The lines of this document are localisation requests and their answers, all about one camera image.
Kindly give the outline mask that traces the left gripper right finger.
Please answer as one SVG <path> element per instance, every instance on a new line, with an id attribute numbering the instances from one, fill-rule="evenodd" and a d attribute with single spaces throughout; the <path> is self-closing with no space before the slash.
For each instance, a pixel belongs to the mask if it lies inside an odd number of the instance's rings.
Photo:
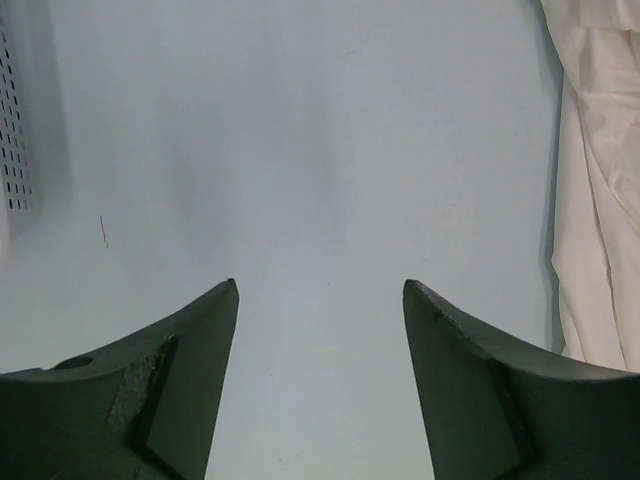
<path id="1" fill-rule="evenodd" d="M 539 348 L 419 281 L 403 311 L 438 479 L 635 479 L 639 377 Z"/>

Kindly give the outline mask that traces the white plastic basket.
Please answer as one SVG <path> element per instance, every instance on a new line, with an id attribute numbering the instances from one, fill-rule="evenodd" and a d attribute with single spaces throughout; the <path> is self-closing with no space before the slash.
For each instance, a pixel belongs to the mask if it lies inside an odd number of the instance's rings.
<path id="1" fill-rule="evenodd" d="M 68 202 L 69 159 L 48 1 L 1 3 L 1 264 Z"/>

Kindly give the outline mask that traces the white floral t-shirt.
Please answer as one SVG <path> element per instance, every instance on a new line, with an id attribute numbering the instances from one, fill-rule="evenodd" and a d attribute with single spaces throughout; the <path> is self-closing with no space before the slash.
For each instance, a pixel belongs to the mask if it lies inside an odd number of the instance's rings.
<path id="1" fill-rule="evenodd" d="M 639 369 L 639 4 L 545 1 L 564 69 L 552 265 L 564 353 Z"/>

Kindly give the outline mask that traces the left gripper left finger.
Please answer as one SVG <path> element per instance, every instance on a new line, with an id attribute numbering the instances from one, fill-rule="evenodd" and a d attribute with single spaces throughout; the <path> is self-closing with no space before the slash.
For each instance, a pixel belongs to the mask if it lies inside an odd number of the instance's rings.
<path id="1" fill-rule="evenodd" d="M 226 280 L 49 369 L 1 377 L 5 479 L 201 479 L 239 307 Z"/>

